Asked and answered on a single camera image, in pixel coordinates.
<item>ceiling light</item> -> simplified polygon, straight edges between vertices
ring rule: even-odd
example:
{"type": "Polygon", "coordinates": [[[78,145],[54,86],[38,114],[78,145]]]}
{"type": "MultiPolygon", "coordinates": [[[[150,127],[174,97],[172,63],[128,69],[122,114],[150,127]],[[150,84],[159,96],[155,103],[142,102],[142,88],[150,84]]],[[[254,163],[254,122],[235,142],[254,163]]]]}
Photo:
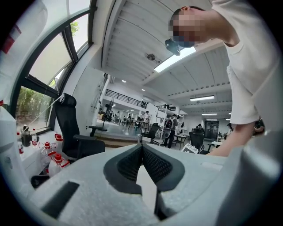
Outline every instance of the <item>ceiling light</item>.
{"type": "Polygon", "coordinates": [[[203,101],[203,100],[210,100],[210,99],[214,99],[214,96],[191,98],[190,101],[203,101]]]}
{"type": "Polygon", "coordinates": [[[168,58],[166,61],[162,62],[160,65],[158,65],[154,70],[158,73],[163,71],[164,69],[168,68],[172,64],[178,62],[179,60],[183,59],[184,57],[187,57],[195,52],[194,47],[190,48],[184,48],[181,50],[180,56],[173,55],[172,57],[168,58]]]}
{"type": "Polygon", "coordinates": [[[208,113],[208,114],[202,114],[202,115],[217,115],[217,113],[208,113]]]}

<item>tree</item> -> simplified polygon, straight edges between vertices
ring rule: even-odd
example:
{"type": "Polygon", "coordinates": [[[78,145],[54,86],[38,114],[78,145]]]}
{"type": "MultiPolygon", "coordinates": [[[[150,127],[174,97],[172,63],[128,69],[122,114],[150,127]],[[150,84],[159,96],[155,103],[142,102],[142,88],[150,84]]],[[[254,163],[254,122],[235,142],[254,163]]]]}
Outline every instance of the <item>tree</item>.
{"type": "Polygon", "coordinates": [[[78,22],[71,22],[71,31],[72,31],[72,36],[76,36],[75,33],[79,30],[79,24],[78,22]]]}

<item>window frame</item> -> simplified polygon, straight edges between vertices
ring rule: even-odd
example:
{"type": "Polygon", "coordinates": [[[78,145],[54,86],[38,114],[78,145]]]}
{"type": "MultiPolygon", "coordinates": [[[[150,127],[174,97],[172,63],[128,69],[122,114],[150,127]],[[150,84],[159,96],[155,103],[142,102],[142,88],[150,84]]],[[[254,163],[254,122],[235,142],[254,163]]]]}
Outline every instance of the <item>window frame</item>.
{"type": "MultiPolygon", "coordinates": [[[[17,81],[13,86],[13,91],[11,95],[11,102],[8,107],[9,113],[15,118],[16,114],[16,107],[17,107],[17,101],[20,93],[21,87],[26,87],[28,89],[31,89],[33,91],[39,92],[41,94],[44,94],[46,96],[52,97],[55,100],[62,94],[64,87],[74,70],[76,64],[78,61],[82,58],[82,56],[85,54],[85,52],[92,46],[92,27],[93,27],[93,19],[94,19],[94,13],[97,10],[96,7],[97,0],[91,0],[90,7],[87,9],[83,9],[78,11],[77,13],[73,14],[72,17],[66,18],[60,25],[56,25],[52,31],[50,31],[48,34],[45,35],[45,37],[42,38],[42,41],[38,44],[38,46],[35,48],[34,52],[31,53],[31,55],[27,58],[27,61],[25,65],[22,67],[17,81]],[[71,32],[71,26],[70,23],[74,20],[80,18],[81,16],[84,16],[88,14],[88,41],[78,50],[78,53],[75,50],[75,45],[73,43],[72,38],[72,32],[71,32]],[[35,61],[37,60],[38,56],[41,54],[41,52],[46,48],[46,46],[58,35],[62,34],[63,40],[65,43],[65,46],[67,48],[67,51],[71,57],[71,63],[65,66],[67,70],[62,73],[60,80],[58,82],[58,91],[54,88],[51,88],[49,84],[45,84],[38,80],[37,78],[33,77],[29,74],[32,66],[34,65],[35,61]]],[[[55,109],[52,108],[50,119],[49,119],[49,125],[45,129],[41,129],[40,131],[37,131],[38,134],[43,134],[45,132],[48,132],[50,130],[54,130],[55,127],[55,109]]]]}

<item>black railing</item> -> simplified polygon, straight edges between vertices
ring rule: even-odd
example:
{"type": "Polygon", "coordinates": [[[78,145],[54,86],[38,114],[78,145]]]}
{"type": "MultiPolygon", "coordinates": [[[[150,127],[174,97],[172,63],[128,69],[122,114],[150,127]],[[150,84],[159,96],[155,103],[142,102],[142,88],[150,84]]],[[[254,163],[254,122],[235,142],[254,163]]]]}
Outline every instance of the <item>black railing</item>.
{"type": "Polygon", "coordinates": [[[160,106],[156,106],[159,110],[165,110],[166,108],[170,111],[175,111],[176,107],[172,104],[164,104],[164,105],[160,105],[160,106]]]}
{"type": "Polygon", "coordinates": [[[145,103],[144,101],[138,101],[136,99],[133,99],[131,97],[127,97],[123,94],[116,93],[116,92],[109,90],[109,89],[106,90],[105,96],[108,96],[108,97],[111,97],[111,98],[114,98],[114,99],[117,99],[117,100],[120,100],[120,101],[124,101],[124,102],[127,102],[129,104],[133,104],[133,105],[145,108],[145,109],[147,107],[147,103],[145,103]]]}

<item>railing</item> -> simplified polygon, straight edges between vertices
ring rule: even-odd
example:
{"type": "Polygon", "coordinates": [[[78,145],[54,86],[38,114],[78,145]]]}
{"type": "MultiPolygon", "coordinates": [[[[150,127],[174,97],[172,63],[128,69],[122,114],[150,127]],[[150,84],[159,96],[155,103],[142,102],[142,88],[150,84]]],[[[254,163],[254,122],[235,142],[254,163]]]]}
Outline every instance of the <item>railing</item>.
{"type": "Polygon", "coordinates": [[[120,100],[120,101],[124,101],[124,102],[127,102],[129,104],[133,104],[133,105],[136,105],[138,107],[145,108],[145,109],[147,107],[147,103],[145,103],[144,101],[138,101],[136,99],[133,99],[131,97],[127,97],[123,94],[116,93],[116,92],[109,90],[109,89],[106,90],[105,96],[108,96],[108,97],[111,97],[111,98],[114,98],[114,99],[117,99],[117,100],[120,100]]]}
{"type": "Polygon", "coordinates": [[[159,110],[165,110],[166,108],[170,111],[175,111],[176,107],[172,104],[167,104],[167,105],[160,105],[160,106],[156,106],[159,110]]]}

